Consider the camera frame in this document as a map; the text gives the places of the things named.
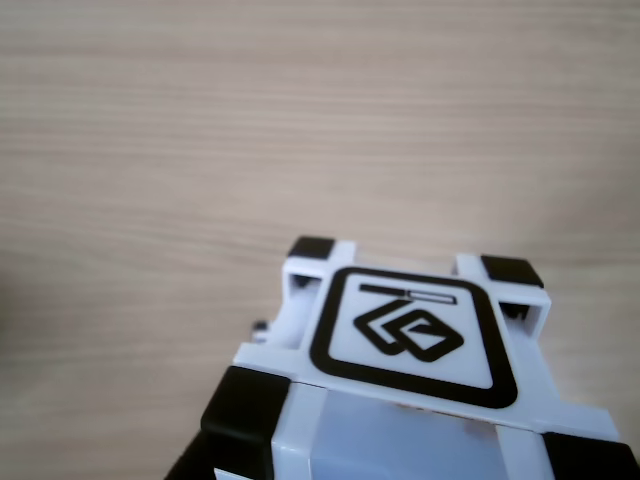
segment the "black logo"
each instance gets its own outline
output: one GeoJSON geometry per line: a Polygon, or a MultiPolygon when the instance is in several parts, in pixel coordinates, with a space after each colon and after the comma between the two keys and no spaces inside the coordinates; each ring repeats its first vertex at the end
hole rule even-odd
{"type": "Polygon", "coordinates": [[[353,322],[355,327],[382,353],[386,355],[398,355],[399,353],[407,350],[418,360],[423,362],[435,362],[439,358],[453,352],[464,344],[464,338],[462,338],[462,335],[432,313],[422,309],[411,310],[410,312],[397,318],[393,318],[382,325],[382,328],[389,333],[391,337],[393,337],[393,342],[386,341],[371,327],[371,323],[375,320],[409,305],[413,300],[456,305],[457,300],[454,296],[432,292],[401,290],[375,285],[361,285],[360,290],[364,292],[400,297],[397,300],[393,300],[357,317],[353,322]],[[442,337],[442,340],[426,349],[423,349],[420,345],[414,342],[409,335],[405,333],[404,328],[407,325],[415,323],[417,320],[424,320],[426,324],[418,323],[409,329],[410,332],[442,337]]]}

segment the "black square outline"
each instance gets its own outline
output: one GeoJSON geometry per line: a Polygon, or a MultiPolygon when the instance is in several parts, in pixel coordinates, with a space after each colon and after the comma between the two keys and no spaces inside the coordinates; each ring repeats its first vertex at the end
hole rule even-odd
{"type": "Polygon", "coordinates": [[[420,393],[432,397],[444,398],[455,402],[477,405],[486,408],[506,408],[518,398],[516,385],[509,358],[502,342],[502,336],[487,293],[473,283],[424,275],[388,272],[362,267],[347,267],[338,270],[331,282],[327,298],[320,314],[320,320],[311,343],[309,356],[313,364],[322,372],[336,377],[349,378],[372,383],[383,387],[420,393]],[[408,373],[393,372],[368,365],[336,360],[329,355],[329,346],[342,301],[347,277],[351,274],[364,274],[384,278],[423,282],[450,287],[465,288],[471,293],[478,316],[478,324],[484,344],[489,371],[493,379],[491,388],[484,389],[458,383],[420,377],[408,373]]]}

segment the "wooden table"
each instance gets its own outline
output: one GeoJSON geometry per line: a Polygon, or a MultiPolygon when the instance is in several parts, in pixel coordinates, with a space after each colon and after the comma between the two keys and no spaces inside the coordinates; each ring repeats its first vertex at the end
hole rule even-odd
{"type": "Polygon", "coordinates": [[[640,4],[0,1],[0,478],[158,479],[300,233],[524,256],[640,452],[640,4]]]}

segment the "wood grain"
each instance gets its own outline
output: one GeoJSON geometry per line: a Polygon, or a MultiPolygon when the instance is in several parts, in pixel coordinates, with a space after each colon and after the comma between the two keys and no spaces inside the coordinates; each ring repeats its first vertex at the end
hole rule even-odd
{"type": "Polygon", "coordinates": [[[526,256],[640,451],[640,4],[0,1],[0,478],[157,479],[300,233],[526,256]]]}

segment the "black corner cap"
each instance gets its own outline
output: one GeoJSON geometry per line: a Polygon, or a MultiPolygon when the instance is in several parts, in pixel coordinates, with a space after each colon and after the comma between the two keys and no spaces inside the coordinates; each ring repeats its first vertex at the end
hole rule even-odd
{"type": "Polygon", "coordinates": [[[215,480],[204,433],[200,432],[173,465],[165,480],[215,480]]]}
{"type": "Polygon", "coordinates": [[[542,279],[529,261],[524,258],[493,257],[491,255],[482,255],[480,258],[491,280],[537,285],[544,288],[542,279]]]}
{"type": "Polygon", "coordinates": [[[201,420],[216,468],[254,480],[273,479],[271,437],[291,380],[229,367],[201,420]]]}
{"type": "Polygon", "coordinates": [[[253,328],[251,330],[254,332],[264,332],[269,330],[269,324],[266,320],[256,320],[253,322],[253,328]]]}
{"type": "Polygon", "coordinates": [[[542,435],[555,480],[576,478],[640,479],[628,445],[561,433],[542,435]]]}
{"type": "Polygon", "coordinates": [[[336,241],[332,238],[300,237],[289,251],[289,257],[307,257],[326,260],[336,241]]]}

